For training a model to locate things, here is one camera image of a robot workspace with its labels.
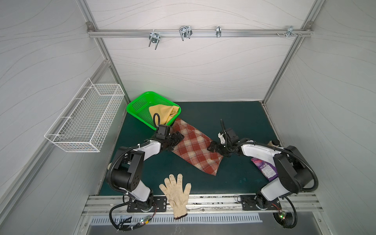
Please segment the red plaid skirt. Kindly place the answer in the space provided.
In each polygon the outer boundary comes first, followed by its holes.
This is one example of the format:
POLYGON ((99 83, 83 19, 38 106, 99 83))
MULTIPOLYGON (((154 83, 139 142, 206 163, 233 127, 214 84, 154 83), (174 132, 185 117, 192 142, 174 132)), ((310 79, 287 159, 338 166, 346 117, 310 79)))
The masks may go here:
POLYGON ((172 127, 184 136, 172 152, 202 172, 216 176, 223 156, 208 150, 212 140, 180 118, 172 127))

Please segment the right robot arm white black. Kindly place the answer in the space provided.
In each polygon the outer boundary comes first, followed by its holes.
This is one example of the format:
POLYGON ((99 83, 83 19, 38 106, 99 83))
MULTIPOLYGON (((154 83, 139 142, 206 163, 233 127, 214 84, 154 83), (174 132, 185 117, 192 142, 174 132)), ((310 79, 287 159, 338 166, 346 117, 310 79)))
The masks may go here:
POLYGON ((261 188, 251 200, 257 208, 267 210, 278 198, 317 190, 318 177, 296 147, 283 148, 258 143, 249 138, 240 139, 233 129, 225 127, 222 119, 220 123, 220 142, 212 141, 208 151, 225 157, 237 154, 256 158, 272 165, 272 169, 276 170, 277 178, 261 188))

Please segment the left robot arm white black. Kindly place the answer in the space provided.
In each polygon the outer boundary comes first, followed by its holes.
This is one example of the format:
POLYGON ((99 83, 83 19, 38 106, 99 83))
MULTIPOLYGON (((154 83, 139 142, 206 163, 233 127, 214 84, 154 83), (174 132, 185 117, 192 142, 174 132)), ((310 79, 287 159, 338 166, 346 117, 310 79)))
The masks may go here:
POLYGON ((133 147, 120 147, 109 165, 107 182, 114 191, 127 195, 141 210, 152 208, 153 192, 142 181, 144 161, 163 151, 172 151, 184 135, 161 123, 158 113, 153 115, 156 132, 151 139, 133 147))

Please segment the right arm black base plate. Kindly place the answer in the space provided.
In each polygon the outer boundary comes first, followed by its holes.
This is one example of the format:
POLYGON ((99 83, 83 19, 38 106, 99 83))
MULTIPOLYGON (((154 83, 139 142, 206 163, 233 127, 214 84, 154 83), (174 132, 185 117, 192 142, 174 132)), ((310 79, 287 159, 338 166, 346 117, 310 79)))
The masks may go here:
POLYGON ((241 204, 243 211, 278 211, 282 208, 278 199, 268 201, 258 194, 239 195, 237 201, 241 204))

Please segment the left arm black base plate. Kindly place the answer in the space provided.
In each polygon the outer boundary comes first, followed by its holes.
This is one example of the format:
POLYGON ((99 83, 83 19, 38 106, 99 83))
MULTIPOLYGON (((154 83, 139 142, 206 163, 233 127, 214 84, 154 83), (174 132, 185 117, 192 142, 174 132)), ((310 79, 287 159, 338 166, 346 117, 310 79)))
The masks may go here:
POLYGON ((127 212, 165 212, 167 198, 165 196, 151 196, 145 202, 135 200, 127 206, 127 212))

